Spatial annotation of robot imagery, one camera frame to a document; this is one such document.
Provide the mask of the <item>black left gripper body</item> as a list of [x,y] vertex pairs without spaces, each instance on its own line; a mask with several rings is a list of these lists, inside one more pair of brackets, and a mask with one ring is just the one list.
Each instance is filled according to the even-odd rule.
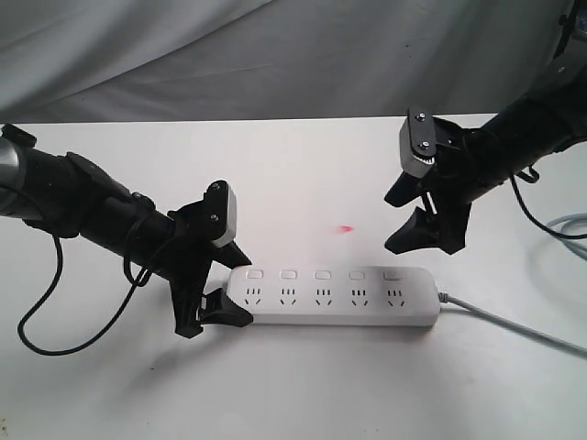
[[174,333],[184,338],[203,332],[197,311],[212,263],[208,215],[203,201],[168,212],[173,232],[157,259],[157,274],[171,287]]

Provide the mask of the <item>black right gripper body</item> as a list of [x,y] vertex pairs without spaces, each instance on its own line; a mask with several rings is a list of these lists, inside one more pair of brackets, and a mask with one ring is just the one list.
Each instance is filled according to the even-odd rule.
[[469,130],[437,116],[431,116],[429,122],[433,133],[426,140],[429,167],[423,187],[436,209],[430,218],[435,235],[433,246],[453,255],[465,247],[471,211],[471,203],[462,195],[472,180]]

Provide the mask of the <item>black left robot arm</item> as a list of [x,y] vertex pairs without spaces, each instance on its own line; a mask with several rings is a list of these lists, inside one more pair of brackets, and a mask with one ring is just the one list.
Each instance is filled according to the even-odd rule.
[[212,182],[200,201],[163,214],[90,160],[36,149],[36,138],[1,128],[1,214],[55,234],[83,237],[170,283],[175,332],[192,338],[204,325],[244,327],[250,312],[218,288],[205,293],[214,262],[229,269],[250,264],[235,242],[237,199],[224,180]]

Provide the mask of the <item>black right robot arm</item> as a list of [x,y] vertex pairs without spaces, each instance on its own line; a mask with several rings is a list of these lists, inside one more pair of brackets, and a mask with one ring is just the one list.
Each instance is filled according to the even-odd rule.
[[399,132],[402,172],[384,200],[402,207],[421,199],[406,223],[389,236],[395,255],[439,248],[452,255],[466,245],[474,201],[518,180],[535,183],[540,159],[586,139],[586,59],[567,50],[583,1],[561,19],[552,61],[531,87],[483,126],[465,128],[420,106],[408,109]]

